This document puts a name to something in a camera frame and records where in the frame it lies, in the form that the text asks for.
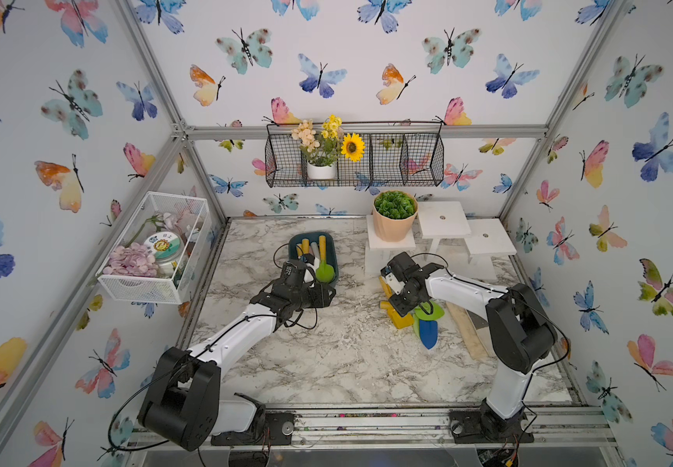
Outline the yellow square scoop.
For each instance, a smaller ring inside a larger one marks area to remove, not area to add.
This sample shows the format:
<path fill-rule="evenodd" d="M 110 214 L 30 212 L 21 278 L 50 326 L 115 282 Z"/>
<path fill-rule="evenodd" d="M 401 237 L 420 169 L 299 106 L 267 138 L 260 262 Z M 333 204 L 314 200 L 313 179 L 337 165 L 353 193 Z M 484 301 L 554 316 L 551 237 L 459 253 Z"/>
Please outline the yellow square scoop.
<path fill-rule="evenodd" d="M 386 311 L 394 327 L 396 329 L 405 329 L 414 326 L 414 318 L 411 314 L 402 316 L 396 309 L 394 309 L 393 305 L 391 305 L 389 299 L 393 296 L 393 290 L 390 286 L 386 284 L 382 277 L 379 278 L 379 282 L 386 298 L 385 301 L 380 303 L 380 308 Z"/>

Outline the light blue shovel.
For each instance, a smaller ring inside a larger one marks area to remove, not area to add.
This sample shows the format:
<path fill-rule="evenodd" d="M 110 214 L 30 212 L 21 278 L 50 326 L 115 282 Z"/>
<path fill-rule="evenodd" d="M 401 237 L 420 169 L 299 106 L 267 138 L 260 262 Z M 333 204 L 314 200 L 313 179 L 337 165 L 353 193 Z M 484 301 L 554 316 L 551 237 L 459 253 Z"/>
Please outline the light blue shovel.
<path fill-rule="evenodd" d="M 310 244 L 310 254 L 314 257 L 314 259 L 313 259 L 314 268 L 318 269 L 319 266 L 320 266 L 320 253 L 319 253 L 319 247 L 318 247 L 317 243 L 312 242 Z"/>

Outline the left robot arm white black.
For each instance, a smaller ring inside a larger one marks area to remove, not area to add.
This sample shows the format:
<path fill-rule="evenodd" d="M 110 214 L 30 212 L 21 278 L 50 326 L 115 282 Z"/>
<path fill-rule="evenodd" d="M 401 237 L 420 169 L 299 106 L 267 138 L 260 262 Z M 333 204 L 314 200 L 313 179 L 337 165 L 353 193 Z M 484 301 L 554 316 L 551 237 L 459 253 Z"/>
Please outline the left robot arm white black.
<path fill-rule="evenodd" d="M 328 307 L 336 293 L 330 283 L 316 279 L 311 264 L 285 262 L 280 276 L 250 300 L 237 320 L 196 346 L 165 350 L 147 385 L 139 424 L 186 451 L 205 441 L 264 442 L 270 432 L 266 405 L 239 392 L 225 396 L 223 378 L 260 341 L 298 325 L 295 313 Z"/>

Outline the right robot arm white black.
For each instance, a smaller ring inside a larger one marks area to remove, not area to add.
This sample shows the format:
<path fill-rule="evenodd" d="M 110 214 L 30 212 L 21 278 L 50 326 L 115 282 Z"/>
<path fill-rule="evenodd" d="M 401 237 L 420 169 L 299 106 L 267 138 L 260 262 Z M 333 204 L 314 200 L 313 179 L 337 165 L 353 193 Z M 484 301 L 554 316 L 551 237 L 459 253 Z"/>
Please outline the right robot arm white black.
<path fill-rule="evenodd" d="M 484 408 L 500 420 L 517 416 L 533 372 L 557 338 L 556 327 L 531 287 L 523 283 L 498 287 L 457 276 L 437 263 L 420 266 L 406 252 L 392 258 L 380 276 L 392 290 L 389 303 L 402 316 L 442 301 L 487 322 L 498 365 Z"/>

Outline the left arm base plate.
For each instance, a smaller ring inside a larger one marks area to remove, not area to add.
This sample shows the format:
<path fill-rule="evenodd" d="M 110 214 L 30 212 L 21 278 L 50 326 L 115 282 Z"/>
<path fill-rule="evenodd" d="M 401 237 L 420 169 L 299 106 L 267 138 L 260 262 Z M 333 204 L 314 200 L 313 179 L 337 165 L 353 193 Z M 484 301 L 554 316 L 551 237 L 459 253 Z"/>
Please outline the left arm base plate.
<path fill-rule="evenodd" d="M 243 432 L 224 432 L 210 437 L 210 444 L 218 447 L 259 446 L 264 448 L 289 446 L 295 431 L 292 413 L 264 411 L 254 416 L 252 424 Z"/>

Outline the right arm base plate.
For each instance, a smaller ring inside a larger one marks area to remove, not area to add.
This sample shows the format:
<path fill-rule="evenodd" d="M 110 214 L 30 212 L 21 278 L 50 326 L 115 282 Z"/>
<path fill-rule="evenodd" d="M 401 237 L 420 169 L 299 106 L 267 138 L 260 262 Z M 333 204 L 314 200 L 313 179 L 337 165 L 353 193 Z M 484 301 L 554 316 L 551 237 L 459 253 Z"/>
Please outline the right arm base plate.
<path fill-rule="evenodd" d="M 523 430 L 522 412 L 503 420 L 493 411 L 453 411 L 449 413 L 449 432 L 461 444 L 530 444 L 534 435 Z"/>

